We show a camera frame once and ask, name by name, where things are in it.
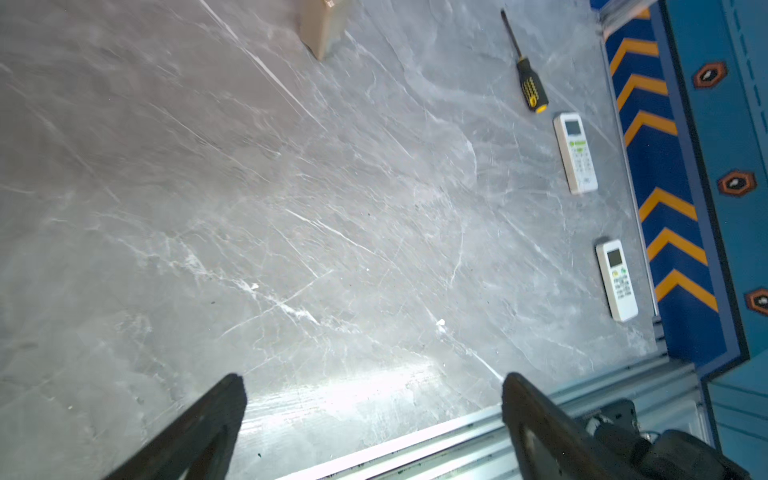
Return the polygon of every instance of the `marble surface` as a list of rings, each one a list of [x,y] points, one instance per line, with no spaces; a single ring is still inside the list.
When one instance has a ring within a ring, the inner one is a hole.
[[[0,477],[100,478],[228,372],[230,477],[269,480],[655,349],[594,15],[506,3],[534,116],[501,5],[362,0],[319,63],[297,1],[4,2]]]

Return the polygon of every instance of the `yellow arrow marking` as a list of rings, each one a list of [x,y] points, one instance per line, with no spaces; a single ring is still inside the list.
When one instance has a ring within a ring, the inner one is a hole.
[[[659,45],[655,41],[637,40],[636,38],[625,38],[621,41],[616,55],[611,59],[611,76],[618,70],[621,61],[627,53],[639,53],[640,55],[649,55],[651,57],[659,56]]]
[[[624,145],[629,147],[629,144],[634,140],[634,136],[637,135],[637,132],[643,125],[677,136],[677,125],[674,121],[669,118],[659,117],[658,115],[640,110],[637,115],[635,115],[632,124],[624,133]]]
[[[664,280],[661,280],[661,282],[656,285],[656,301],[660,302],[661,299],[667,296],[667,294],[676,286],[683,287],[688,293],[701,300],[702,303],[705,303],[712,310],[717,311],[717,300],[715,300],[715,296],[677,270],[672,270]]]
[[[648,245],[648,260],[650,261],[656,258],[656,255],[658,255],[669,243],[672,243],[683,252],[691,255],[704,265],[707,265],[707,254],[704,252],[703,248],[691,243],[689,240],[684,239],[666,227],[659,233],[659,236]]]
[[[667,82],[664,80],[632,74],[629,76],[627,83],[624,85],[624,88],[621,89],[621,93],[616,99],[619,110],[621,110],[624,104],[627,103],[627,99],[635,88],[645,91],[652,91],[659,95],[669,95],[669,90],[667,90]]]
[[[642,207],[638,209],[637,212],[640,215],[640,221],[644,222],[645,219],[648,218],[648,215],[650,215],[650,212],[654,211],[654,208],[656,208],[658,204],[667,205],[686,217],[689,217],[691,220],[699,221],[696,215],[696,207],[659,187],[654,188],[654,191],[652,191],[648,198],[643,202]]]

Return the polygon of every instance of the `hexagonal bolt graphic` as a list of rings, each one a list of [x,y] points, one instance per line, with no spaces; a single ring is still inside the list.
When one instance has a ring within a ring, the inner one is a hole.
[[[759,288],[745,297],[748,309],[768,316],[768,288]]]
[[[717,189],[723,195],[743,197],[757,188],[757,179],[752,172],[732,170],[717,181]]]
[[[694,87],[712,88],[728,75],[728,67],[724,61],[714,61],[699,68],[694,75]]]

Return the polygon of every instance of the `remote control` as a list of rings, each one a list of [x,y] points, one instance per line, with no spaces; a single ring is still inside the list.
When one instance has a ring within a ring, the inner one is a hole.
[[[572,194],[582,194],[598,189],[592,156],[579,114],[559,114],[554,119],[554,131],[558,136],[560,155],[563,157],[565,176]]]
[[[626,322],[637,316],[637,301],[634,298],[621,240],[611,240],[598,245],[596,251],[611,315],[617,322]]]

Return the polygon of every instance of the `screwdriver handle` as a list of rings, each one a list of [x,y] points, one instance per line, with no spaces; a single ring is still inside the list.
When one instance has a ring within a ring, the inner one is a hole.
[[[544,85],[541,84],[541,79],[533,71],[531,62],[526,57],[518,61],[518,76],[520,78],[520,88],[523,90],[523,96],[528,108],[537,114],[546,110],[549,105],[549,99],[544,91]]]

